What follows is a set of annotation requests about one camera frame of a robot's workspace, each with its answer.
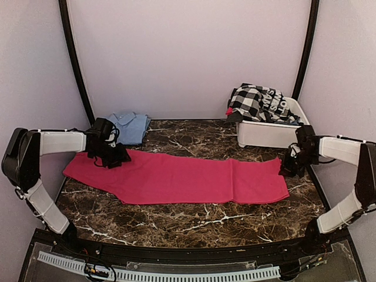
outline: robotic arm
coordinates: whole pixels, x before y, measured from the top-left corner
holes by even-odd
[[[280,174],[304,175],[306,166],[318,165],[319,156],[330,157],[358,167],[352,192],[330,211],[310,222],[306,237],[318,239],[350,225],[376,208],[376,144],[346,137],[317,136],[312,126],[296,130],[297,143],[283,157]]]
[[[68,237],[71,236],[68,233],[75,232],[75,227],[45,190],[39,159],[47,154],[86,151],[95,163],[101,158],[103,167],[121,166],[122,162],[130,161],[130,157],[122,144],[115,144],[118,134],[112,122],[101,118],[85,132],[17,128],[6,148],[1,168],[16,187],[17,196],[26,200],[35,216],[55,233]]]

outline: white bin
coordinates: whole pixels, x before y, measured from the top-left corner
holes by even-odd
[[[298,102],[289,97],[285,100],[295,115],[300,117],[300,122],[309,125],[307,117],[303,113]],[[260,146],[274,148],[288,148],[296,142],[295,130],[300,126],[279,125],[275,123],[247,122],[237,123],[237,141],[240,147]]]

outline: folded blue shirt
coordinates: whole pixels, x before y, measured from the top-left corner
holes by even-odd
[[[119,130],[118,143],[123,145],[142,144],[150,119],[147,115],[136,115],[135,113],[113,113],[107,117]]]

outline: red fabric piece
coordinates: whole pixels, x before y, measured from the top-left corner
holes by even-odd
[[[233,108],[228,108],[227,112],[226,112],[226,115],[228,116],[228,115],[230,115],[232,113],[233,113]]]
[[[280,160],[204,160],[128,150],[131,162],[107,169],[78,153],[64,175],[127,204],[273,203],[289,196]]]

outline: folded clothing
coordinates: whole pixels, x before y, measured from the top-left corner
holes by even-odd
[[[281,91],[249,83],[234,89],[226,112],[228,122],[281,123],[299,125],[300,117],[293,114]]]
[[[176,157],[128,150],[131,162],[97,167],[78,153],[64,175],[104,190],[128,204],[273,203],[289,196],[280,160],[240,162]]]
[[[147,115],[135,113],[113,113],[107,120],[111,121],[119,130],[118,143],[123,145],[142,144],[150,119]]]

